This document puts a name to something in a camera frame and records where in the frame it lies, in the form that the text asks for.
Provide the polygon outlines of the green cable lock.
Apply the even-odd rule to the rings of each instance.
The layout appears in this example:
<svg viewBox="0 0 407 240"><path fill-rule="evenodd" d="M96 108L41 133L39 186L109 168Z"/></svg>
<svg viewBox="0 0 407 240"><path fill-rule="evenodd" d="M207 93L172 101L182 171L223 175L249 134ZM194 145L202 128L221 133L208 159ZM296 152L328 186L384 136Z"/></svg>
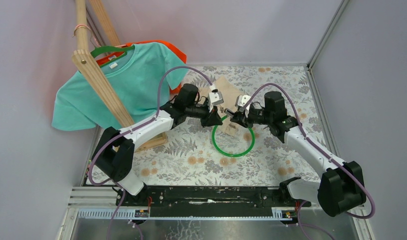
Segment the green cable lock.
<svg viewBox="0 0 407 240"><path fill-rule="evenodd" d="M221 120L223 125L214 126L211 131L211 143L215 150L229 158L241 158L249 154L256 144L255 131L230 122L227 116Z"/></svg>

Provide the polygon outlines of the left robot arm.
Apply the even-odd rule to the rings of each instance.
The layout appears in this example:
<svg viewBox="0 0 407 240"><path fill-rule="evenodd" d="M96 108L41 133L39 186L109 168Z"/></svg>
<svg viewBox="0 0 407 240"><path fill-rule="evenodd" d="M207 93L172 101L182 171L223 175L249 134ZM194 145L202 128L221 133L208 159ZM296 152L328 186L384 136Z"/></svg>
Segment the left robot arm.
<svg viewBox="0 0 407 240"><path fill-rule="evenodd" d="M107 128L92 157L92 165L103 171L111 181L127 193L132 204L142 205L147 198L146 185L133 171L136 149L159 134L182 124L187 118L199 119L202 127L222 125L218 105L224 102L222 93L214 85L199 103L198 88L186 83L178 95L160 106L156 115L139 123L117 130Z"/></svg>

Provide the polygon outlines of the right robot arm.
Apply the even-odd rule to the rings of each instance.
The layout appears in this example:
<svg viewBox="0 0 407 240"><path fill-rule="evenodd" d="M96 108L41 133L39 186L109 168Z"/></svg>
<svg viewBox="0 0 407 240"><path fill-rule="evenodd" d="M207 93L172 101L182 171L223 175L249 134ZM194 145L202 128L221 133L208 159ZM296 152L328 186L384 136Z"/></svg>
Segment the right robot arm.
<svg viewBox="0 0 407 240"><path fill-rule="evenodd" d="M363 191L364 177L355 161L346 162L312 140L296 117L288 114L285 99L278 91L264 95L264 106L255 107L249 95L236 99L236 110L225 109L230 121L245 128L266 126L270 133L287 147L296 151L318 174L314 182L293 177L280 183L278 199L291 206L297 200L316 203L324 212L335 217L367 201Z"/></svg>

